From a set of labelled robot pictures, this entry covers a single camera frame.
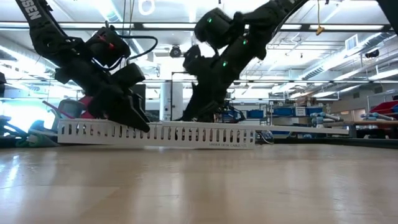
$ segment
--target robotic arm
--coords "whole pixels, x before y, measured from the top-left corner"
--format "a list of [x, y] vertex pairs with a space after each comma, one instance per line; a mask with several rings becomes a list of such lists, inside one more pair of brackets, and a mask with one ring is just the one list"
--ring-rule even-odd
[[29, 23], [35, 51], [59, 67], [55, 79], [63, 84], [73, 80], [85, 95], [93, 96], [88, 105], [90, 114], [149, 131], [149, 120], [137, 103], [140, 96], [130, 90], [145, 80], [141, 69], [131, 63], [113, 75], [109, 72], [130, 56], [130, 48], [122, 38], [133, 36], [119, 36], [112, 26], [106, 26], [84, 42], [64, 33], [46, 0], [16, 2]]
[[[197, 45], [185, 53], [183, 67], [196, 76], [198, 85], [192, 84], [192, 97], [179, 120], [192, 121], [222, 107], [226, 90], [235, 80], [239, 80], [245, 66], [255, 57], [260, 60], [266, 57], [266, 45], [283, 23], [307, 1], [270, 0], [250, 13], [235, 13], [233, 19], [218, 8], [207, 12], [197, 22], [194, 33], [200, 42], [208, 43], [215, 50], [215, 55], [210, 58], [201, 56]], [[398, 3], [377, 1], [397, 32], [395, 13]], [[245, 34], [246, 24], [249, 25], [249, 32]], [[217, 49], [225, 46], [224, 52], [218, 55]]]

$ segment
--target yellow tag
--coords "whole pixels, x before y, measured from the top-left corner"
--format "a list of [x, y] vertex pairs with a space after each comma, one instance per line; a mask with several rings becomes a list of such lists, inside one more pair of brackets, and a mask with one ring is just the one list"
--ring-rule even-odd
[[320, 35], [323, 31], [325, 30], [325, 28], [323, 28], [323, 27], [318, 27], [318, 29], [317, 29], [317, 35]]

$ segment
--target security camera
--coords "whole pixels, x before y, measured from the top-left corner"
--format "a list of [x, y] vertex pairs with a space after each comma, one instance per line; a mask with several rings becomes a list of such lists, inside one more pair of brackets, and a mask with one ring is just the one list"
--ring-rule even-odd
[[178, 58], [181, 57], [181, 50], [179, 45], [174, 45], [170, 51], [170, 57]]

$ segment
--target laminate floor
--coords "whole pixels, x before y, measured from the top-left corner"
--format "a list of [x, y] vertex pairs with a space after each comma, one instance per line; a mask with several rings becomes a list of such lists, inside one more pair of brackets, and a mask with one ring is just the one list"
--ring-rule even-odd
[[396, 224], [398, 151], [0, 151], [0, 223]]

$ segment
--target white pillar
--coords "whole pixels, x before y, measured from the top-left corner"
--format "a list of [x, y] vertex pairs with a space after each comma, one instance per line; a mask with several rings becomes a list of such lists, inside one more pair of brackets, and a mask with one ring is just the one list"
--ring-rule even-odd
[[170, 82], [162, 83], [160, 86], [160, 120], [170, 121], [182, 117], [182, 83], [173, 83], [173, 93], [171, 95], [172, 84]]

